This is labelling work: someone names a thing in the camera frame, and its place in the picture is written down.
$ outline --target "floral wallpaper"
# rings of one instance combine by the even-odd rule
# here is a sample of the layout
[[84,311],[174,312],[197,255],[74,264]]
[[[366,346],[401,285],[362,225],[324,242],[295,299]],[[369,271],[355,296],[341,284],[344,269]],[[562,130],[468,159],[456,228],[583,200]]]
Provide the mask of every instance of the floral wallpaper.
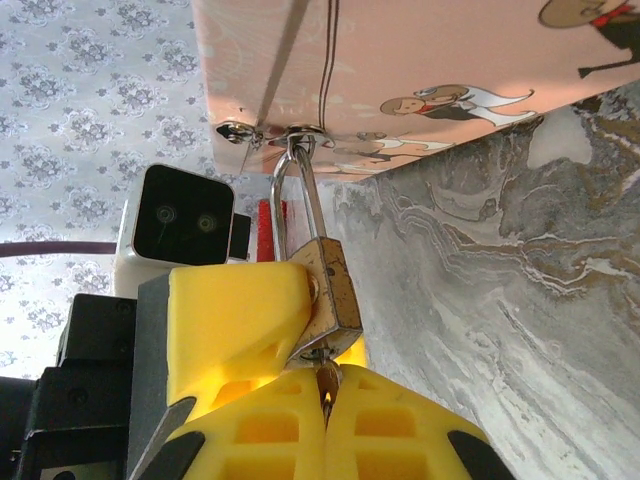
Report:
[[[215,175],[189,0],[4,0],[0,12],[0,241],[115,241],[150,163]],[[225,178],[255,215],[268,179]],[[112,260],[0,258],[0,375],[53,364],[73,296],[109,294]]]

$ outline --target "brass padlock body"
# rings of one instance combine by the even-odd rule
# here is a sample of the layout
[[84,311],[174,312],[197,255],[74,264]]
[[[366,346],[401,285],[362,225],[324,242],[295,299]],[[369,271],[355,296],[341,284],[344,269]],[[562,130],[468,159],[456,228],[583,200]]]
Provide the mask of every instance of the brass padlock body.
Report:
[[336,358],[362,334],[360,309],[342,245],[332,238],[316,237],[289,261],[306,267],[315,279],[317,298],[311,320],[293,348],[287,366],[313,366],[321,355]]

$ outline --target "cable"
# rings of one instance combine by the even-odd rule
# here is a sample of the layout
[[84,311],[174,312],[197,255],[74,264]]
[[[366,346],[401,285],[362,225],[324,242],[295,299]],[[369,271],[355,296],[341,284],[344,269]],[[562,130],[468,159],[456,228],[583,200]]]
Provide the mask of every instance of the cable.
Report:
[[0,258],[51,253],[111,255],[116,244],[108,242],[16,242],[0,243]]

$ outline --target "padlock shackle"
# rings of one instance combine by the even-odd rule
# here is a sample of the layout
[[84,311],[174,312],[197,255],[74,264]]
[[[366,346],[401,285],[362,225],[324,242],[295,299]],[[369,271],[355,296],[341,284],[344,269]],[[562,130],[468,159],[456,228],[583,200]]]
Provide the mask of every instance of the padlock shackle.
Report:
[[291,163],[300,170],[300,186],[307,211],[307,222],[311,238],[325,237],[327,230],[322,216],[322,206],[316,185],[311,158],[315,151],[316,140],[312,135],[289,135],[287,150],[282,154],[273,171],[271,182],[270,206],[271,225],[273,230],[273,250],[276,261],[284,261],[287,256],[287,227],[282,211],[282,185]]

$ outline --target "camera lens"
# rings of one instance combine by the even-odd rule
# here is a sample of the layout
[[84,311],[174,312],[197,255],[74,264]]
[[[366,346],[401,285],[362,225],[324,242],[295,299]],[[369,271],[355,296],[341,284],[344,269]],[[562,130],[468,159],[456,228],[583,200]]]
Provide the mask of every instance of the camera lens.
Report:
[[198,228],[204,233],[213,232],[217,226],[218,221],[213,215],[203,213],[202,215],[200,215],[200,218],[198,218]]
[[160,223],[171,223],[178,215],[176,209],[169,205],[163,205],[156,210],[156,218]]

